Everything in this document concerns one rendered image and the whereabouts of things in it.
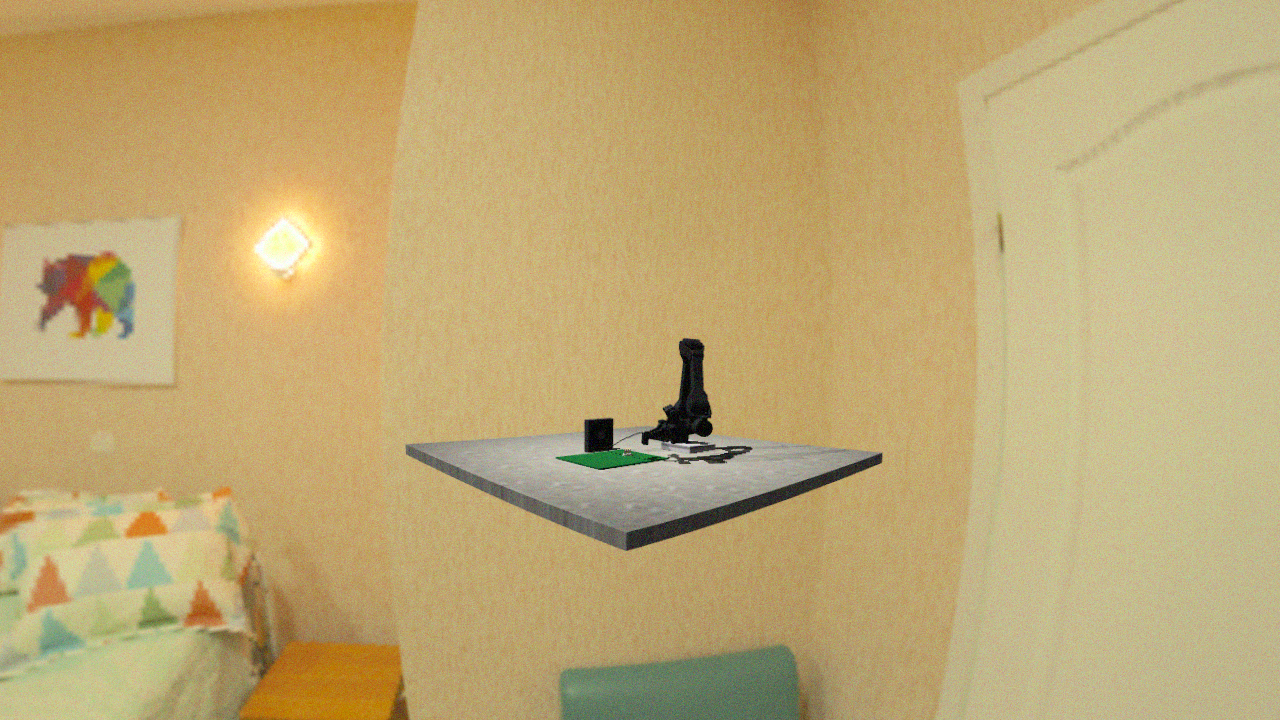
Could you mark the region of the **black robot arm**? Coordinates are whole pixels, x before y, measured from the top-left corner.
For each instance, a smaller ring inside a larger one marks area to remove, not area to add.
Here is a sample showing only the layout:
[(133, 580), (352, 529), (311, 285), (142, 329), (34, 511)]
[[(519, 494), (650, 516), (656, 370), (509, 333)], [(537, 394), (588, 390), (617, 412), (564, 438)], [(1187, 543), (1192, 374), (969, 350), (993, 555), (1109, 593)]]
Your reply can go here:
[(712, 413), (704, 389), (704, 348), (700, 340), (684, 338), (678, 342), (680, 356), (684, 360), (678, 401), (675, 407), (671, 404), (663, 407), (668, 418), (666, 421), (669, 421), (669, 425), (677, 425), (687, 419), (690, 434), (701, 437), (710, 436), (713, 430), (710, 421), (708, 421)]

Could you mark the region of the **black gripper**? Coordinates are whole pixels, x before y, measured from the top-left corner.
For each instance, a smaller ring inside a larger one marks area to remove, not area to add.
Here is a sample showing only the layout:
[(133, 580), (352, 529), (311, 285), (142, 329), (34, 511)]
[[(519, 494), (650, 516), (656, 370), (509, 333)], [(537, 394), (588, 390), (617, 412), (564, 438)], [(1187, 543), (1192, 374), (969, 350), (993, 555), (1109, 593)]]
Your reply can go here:
[(648, 430), (645, 438), (659, 439), (664, 442), (669, 442), (669, 439), (672, 439), (671, 443), (677, 445), (680, 442), (680, 437), (690, 436), (690, 421), (687, 419), (685, 419), (682, 423), (677, 425), (673, 424), (669, 425), (668, 423), (666, 420), (658, 420), (658, 427), (653, 430)]

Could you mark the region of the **green circuit board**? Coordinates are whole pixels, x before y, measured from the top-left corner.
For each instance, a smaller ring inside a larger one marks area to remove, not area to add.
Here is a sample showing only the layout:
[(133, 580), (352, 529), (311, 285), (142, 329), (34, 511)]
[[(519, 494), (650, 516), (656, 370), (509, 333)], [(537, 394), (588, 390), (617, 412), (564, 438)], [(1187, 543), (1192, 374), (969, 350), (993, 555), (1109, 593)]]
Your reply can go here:
[(655, 462), (669, 460), (669, 457), (660, 457), (649, 454), (639, 454), (630, 450), (613, 450), (599, 454), (576, 454), (570, 456), (556, 457), (566, 462), (579, 464), (586, 468), (594, 468), (598, 470), (622, 468), (640, 462)]

